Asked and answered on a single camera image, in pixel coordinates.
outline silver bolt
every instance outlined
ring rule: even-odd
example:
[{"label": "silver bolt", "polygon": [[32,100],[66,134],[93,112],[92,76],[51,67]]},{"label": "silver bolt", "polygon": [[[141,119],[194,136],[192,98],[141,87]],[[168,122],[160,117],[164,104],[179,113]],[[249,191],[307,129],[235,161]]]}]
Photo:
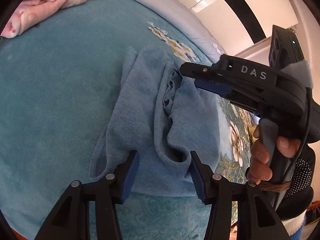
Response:
[{"label": "silver bolt", "polygon": [[80,185],[79,180],[75,180],[73,182],[71,182],[71,187],[78,187]]},{"label": "silver bolt", "polygon": [[212,178],[215,179],[215,180],[220,180],[222,177],[221,177],[220,174],[213,174]]},{"label": "silver bolt", "polygon": [[248,185],[249,185],[250,187],[255,187],[257,184],[256,184],[253,180],[249,180],[249,181],[248,181]]},{"label": "silver bolt", "polygon": [[112,179],[114,179],[116,176],[113,174],[113,173],[109,173],[109,174],[107,174],[106,175],[106,179],[107,180],[112,180]]}]

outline folded pink blanket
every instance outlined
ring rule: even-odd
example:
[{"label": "folded pink blanket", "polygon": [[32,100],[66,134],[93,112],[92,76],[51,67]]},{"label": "folded pink blanket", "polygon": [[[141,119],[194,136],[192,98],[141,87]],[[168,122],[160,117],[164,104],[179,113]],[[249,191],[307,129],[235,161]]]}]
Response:
[{"label": "folded pink blanket", "polygon": [[0,36],[13,38],[43,21],[59,9],[75,6],[87,0],[31,0],[20,3]]}]

